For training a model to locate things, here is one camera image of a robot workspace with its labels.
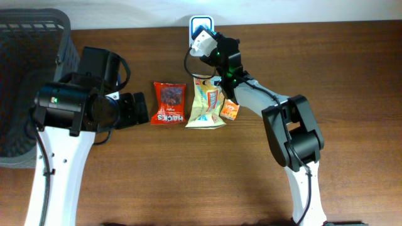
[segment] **snack package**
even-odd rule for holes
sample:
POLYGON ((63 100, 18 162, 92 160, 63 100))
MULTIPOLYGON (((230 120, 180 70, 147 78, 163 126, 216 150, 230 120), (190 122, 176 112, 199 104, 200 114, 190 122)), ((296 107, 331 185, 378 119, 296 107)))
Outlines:
POLYGON ((186 128, 216 129, 226 125, 219 117, 225 99, 218 86, 219 81, 219 76, 208 80, 194 79, 195 97, 186 128))
POLYGON ((152 119, 152 125, 185 122, 184 94, 186 84, 154 82, 159 110, 152 119))
POLYGON ((237 116, 237 112, 239 112, 239 108, 240 106, 233 103, 233 101, 225 99, 220 116, 225 117, 226 119, 234 120, 237 116))

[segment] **red packet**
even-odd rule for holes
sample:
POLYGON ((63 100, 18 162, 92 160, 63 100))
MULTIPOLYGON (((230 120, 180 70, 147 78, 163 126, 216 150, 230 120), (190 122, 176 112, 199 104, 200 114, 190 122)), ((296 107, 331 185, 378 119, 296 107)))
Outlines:
POLYGON ((151 125, 174 124, 185 122, 184 95, 186 84, 170 84, 154 82, 159 110, 152 119, 151 125))

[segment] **white wall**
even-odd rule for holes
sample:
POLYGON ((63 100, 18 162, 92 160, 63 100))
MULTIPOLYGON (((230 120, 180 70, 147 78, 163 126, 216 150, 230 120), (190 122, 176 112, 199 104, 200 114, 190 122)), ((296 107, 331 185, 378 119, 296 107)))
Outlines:
POLYGON ((57 8, 72 29, 402 19, 402 0, 0 0, 0 8, 57 8))

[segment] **wooden tabletop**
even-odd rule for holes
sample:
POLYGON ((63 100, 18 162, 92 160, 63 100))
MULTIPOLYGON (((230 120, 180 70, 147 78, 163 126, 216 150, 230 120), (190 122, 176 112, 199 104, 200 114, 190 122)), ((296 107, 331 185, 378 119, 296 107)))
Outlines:
MULTIPOLYGON (((242 62, 265 87, 308 98, 325 138, 319 183, 331 222, 402 224, 402 21, 220 26, 241 40, 242 62)), ((73 31, 84 46, 114 51, 133 72, 123 92, 153 82, 186 83, 187 28, 73 31)), ((199 60, 191 68, 209 74, 199 60)), ((82 178, 77 225, 241 225, 289 221, 285 171, 272 157, 263 122, 240 108, 216 130, 143 124, 93 147, 82 178)), ((33 169, 0 169, 0 224, 23 225, 33 169)))

